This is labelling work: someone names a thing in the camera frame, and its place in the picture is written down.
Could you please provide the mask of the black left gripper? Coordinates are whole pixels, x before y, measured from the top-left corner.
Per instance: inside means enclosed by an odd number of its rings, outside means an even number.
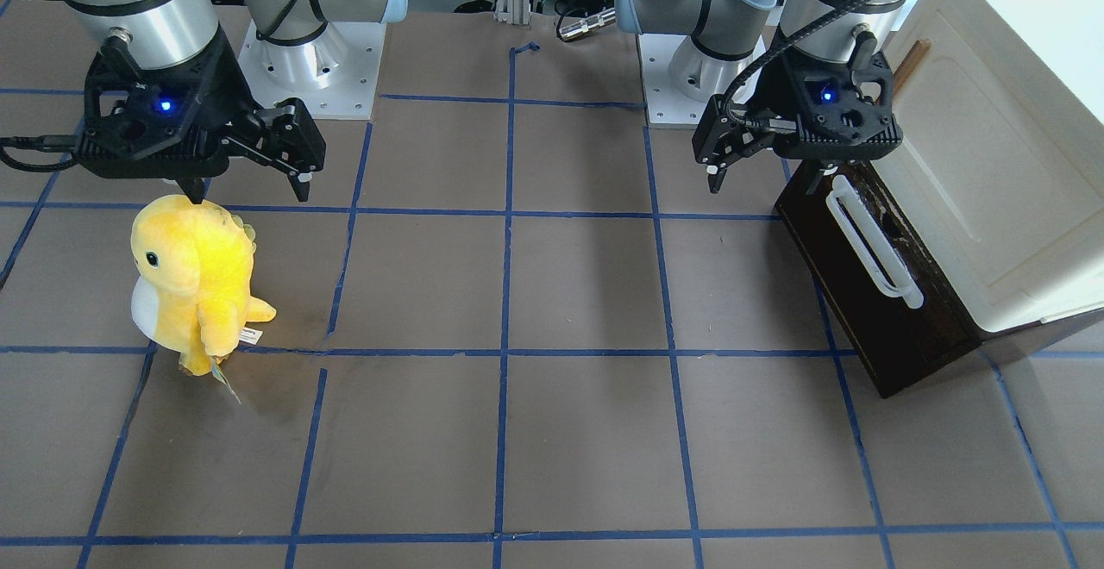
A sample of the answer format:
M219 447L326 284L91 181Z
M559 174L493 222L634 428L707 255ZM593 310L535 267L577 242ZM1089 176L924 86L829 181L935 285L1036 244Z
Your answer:
M895 122L894 72L871 31L853 36L843 62L813 57L793 44L762 69L745 105L712 95L693 133L707 189L721 191L729 168L766 148L782 158L819 160L818 177L841 164L887 157L903 143Z

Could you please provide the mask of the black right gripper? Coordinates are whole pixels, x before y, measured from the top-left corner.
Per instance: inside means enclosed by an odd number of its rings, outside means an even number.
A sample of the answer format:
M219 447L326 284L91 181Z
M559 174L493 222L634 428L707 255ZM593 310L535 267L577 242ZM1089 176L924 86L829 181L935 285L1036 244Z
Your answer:
M327 143L298 97L261 109L229 36L217 30L197 57L140 69L121 36L103 40L85 78L76 161L102 178L166 178L190 203L208 198L229 156L282 172L306 203Z

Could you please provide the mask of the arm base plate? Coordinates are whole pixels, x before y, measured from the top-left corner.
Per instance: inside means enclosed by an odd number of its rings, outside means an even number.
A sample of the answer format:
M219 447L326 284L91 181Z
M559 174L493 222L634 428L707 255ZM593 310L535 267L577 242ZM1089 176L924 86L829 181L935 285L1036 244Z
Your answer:
M261 41L250 24L238 66L255 101L276 107L295 97L315 120L370 120L388 27L332 22L298 48Z
M696 128L705 113L705 102L725 92L730 82L766 51L762 36L749 57L737 61L707 57L687 35L640 34L637 43L652 128Z

